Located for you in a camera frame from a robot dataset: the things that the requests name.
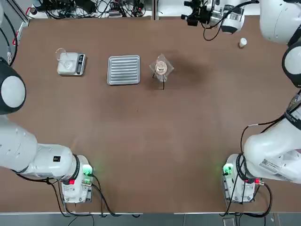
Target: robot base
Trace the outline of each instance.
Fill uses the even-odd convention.
[[[63,200],[65,203],[91,202],[93,169],[83,155],[77,155],[79,159],[79,174],[68,185],[62,182]]]
[[[222,185],[224,189],[225,200],[226,202],[229,202],[231,200],[231,197],[233,197],[232,202],[251,202],[253,200],[255,183],[245,183],[238,176],[234,188],[235,180],[238,175],[236,168],[237,157],[238,154],[230,155],[230,157],[227,159],[226,164],[223,166]]]

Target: brown table surface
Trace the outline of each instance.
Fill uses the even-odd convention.
[[[32,20],[14,66],[27,99],[9,118],[39,143],[85,155],[115,212],[223,212],[221,169],[239,153],[243,128],[277,118],[297,90],[281,68],[286,46],[261,36],[258,17],[248,17],[234,35],[221,33],[211,42],[202,35],[201,27],[179,18]],[[248,40],[245,49],[237,47],[241,37]],[[86,53],[83,77],[57,74],[58,48]],[[161,53],[175,67],[164,91],[149,69]],[[108,58],[136,54],[140,83],[109,86]],[[0,170],[0,182],[0,211],[59,211],[46,184],[7,169]],[[299,185],[268,184],[273,211],[301,211]],[[265,210],[268,196],[261,191],[256,202],[231,210]],[[100,212],[98,195],[76,211]]]

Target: digital scale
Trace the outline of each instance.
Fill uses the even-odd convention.
[[[82,76],[86,55],[83,53],[61,53],[57,73],[61,76]]]

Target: robotic arm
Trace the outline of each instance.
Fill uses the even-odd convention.
[[[182,15],[190,26],[207,24],[207,28],[221,27],[233,34],[244,24],[244,6],[259,1],[242,0],[192,0],[184,5],[192,8],[192,14]],[[301,37],[301,0],[261,0],[260,29],[264,38],[278,43],[294,44]]]
[[[184,5],[192,14],[182,15],[188,25],[217,27],[233,34],[244,23],[240,0],[192,0]],[[282,68],[295,87],[301,88],[301,0],[260,0],[260,30],[267,40],[288,45]],[[301,90],[286,112],[265,132],[250,136],[244,156],[232,154],[223,167],[225,198],[230,202],[253,201],[255,178],[301,184]]]
[[[3,15],[0,3],[0,26]],[[0,166],[19,175],[59,179],[65,202],[90,201],[93,169],[88,160],[65,146],[39,144],[33,134],[6,117],[18,111],[25,99],[22,78],[0,57]]]

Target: ribbed metal tray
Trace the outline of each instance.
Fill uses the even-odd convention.
[[[108,62],[109,85],[137,84],[140,82],[140,57],[111,56]]]

